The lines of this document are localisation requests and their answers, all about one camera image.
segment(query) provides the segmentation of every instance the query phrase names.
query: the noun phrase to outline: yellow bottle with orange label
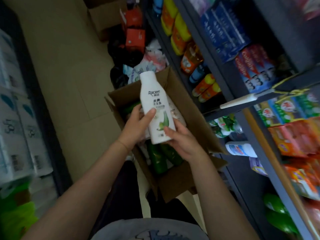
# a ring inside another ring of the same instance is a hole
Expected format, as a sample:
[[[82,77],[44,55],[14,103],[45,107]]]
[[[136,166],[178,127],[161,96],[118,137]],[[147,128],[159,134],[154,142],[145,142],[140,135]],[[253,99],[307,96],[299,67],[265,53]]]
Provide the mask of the yellow bottle with orange label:
[[[186,52],[182,57],[181,69],[186,74],[191,75],[201,62],[203,62],[202,54],[198,46],[192,41],[187,45]]]
[[[219,92],[221,92],[221,89],[218,83],[215,82],[211,87],[209,87],[199,96],[199,102],[204,103],[205,101],[211,99],[213,96],[217,95]]]
[[[172,29],[174,28],[174,20],[178,15],[178,8],[174,4],[173,0],[163,0],[161,25],[167,36],[172,35]]]
[[[192,90],[192,95],[195,97],[200,96],[200,94],[213,85],[215,81],[216,79],[212,74],[207,74],[204,79],[202,79],[202,81]]]
[[[186,51],[188,43],[192,40],[191,34],[182,16],[178,13],[174,21],[174,27],[171,36],[171,46],[177,56],[182,56]]]

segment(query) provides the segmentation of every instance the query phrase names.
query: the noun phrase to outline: lotion bottle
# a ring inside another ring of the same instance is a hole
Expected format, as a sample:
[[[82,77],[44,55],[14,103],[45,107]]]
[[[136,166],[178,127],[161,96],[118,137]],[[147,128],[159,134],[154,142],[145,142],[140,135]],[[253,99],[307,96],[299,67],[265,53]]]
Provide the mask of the lotion bottle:
[[[164,127],[176,130],[172,118],[170,107],[165,90],[158,83],[156,74],[147,71],[140,74],[141,91],[140,100],[144,114],[150,109],[155,108],[156,114],[149,125],[149,132],[152,144],[159,144],[171,140],[166,136]]]

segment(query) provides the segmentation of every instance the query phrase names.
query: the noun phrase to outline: white handle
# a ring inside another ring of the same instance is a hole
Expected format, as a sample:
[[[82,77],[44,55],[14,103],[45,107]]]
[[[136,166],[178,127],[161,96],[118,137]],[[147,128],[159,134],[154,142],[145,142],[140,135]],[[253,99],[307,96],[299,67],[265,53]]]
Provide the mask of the white handle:
[[[236,98],[230,102],[227,102],[225,104],[221,104],[220,105],[220,108],[221,109],[226,109],[226,108],[230,108],[230,107],[233,107],[233,106],[236,106],[236,105],[239,105],[239,104],[245,104],[245,103],[249,103],[249,102],[252,102],[252,101],[255,101],[257,100],[258,97],[254,94],[254,93],[250,93],[246,96],[242,96],[240,98]]]

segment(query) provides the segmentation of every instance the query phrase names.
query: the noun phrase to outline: bracelet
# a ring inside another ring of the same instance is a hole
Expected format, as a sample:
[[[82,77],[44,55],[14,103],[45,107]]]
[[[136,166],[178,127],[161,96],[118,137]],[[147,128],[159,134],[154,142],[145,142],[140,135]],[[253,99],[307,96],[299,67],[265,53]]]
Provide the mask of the bracelet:
[[[121,141],[119,140],[116,140],[117,142],[119,142],[120,144],[122,144],[126,149],[127,149],[127,152],[129,153],[131,150],[129,150],[129,148]]]

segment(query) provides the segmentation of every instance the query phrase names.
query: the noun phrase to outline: gray t-shirt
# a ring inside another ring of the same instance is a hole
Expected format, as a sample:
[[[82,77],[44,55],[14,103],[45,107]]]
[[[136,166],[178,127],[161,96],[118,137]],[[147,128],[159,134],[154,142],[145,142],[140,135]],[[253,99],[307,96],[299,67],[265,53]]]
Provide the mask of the gray t-shirt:
[[[98,231],[92,240],[209,240],[197,225],[171,219],[119,220]]]

